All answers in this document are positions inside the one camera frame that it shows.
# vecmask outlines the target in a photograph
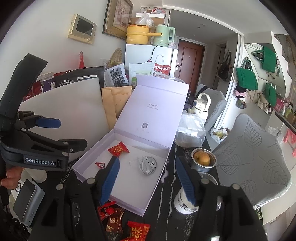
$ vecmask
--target green electric kettle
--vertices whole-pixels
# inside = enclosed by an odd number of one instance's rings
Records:
[[[153,45],[167,47],[170,42],[174,41],[175,28],[166,25],[157,25],[155,33],[162,33],[162,36],[155,36]]]

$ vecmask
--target white refrigerator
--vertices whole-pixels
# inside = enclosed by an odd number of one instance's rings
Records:
[[[124,66],[129,66],[129,64],[145,63],[152,57],[152,62],[156,62],[157,64],[163,65],[169,64],[171,66],[170,76],[174,77],[177,64],[177,55],[177,49],[154,45],[127,44]]]

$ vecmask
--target human hand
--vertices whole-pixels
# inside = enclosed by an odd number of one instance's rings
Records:
[[[1,180],[1,186],[6,187],[7,189],[16,189],[17,183],[20,180],[20,176],[22,171],[24,170],[23,167],[12,167],[6,172],[7,178],[3,178]]]

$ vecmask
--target picture frame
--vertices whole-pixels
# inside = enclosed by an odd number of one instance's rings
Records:
[[[126,39],[127,24],[131,20],[133,4],[130,0],[109,0],[103,33]]]

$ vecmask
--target gray office chair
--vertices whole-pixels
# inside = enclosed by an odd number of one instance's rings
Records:
[[[202,84],[198,85],[197,86],[197,93],[204,86],[205,85],[202,85]],[[219,115],[224,110],[224,108],[226,106],[226,100],[225,100],[224,95],[222,94],[221,91],[206,89],[204,91],[204,93],[208,94],[211,98],[211,105],[209,107],[209,114],[208,114],[207,120],[204,125],[205,130],[208,133],[212,129],[212,126],[217,121]]]
[[[229,135],[214,154],[220,184],[239,184],[254,209],[281,197],[292,184],[276,137],[246,114],[237,116]]]

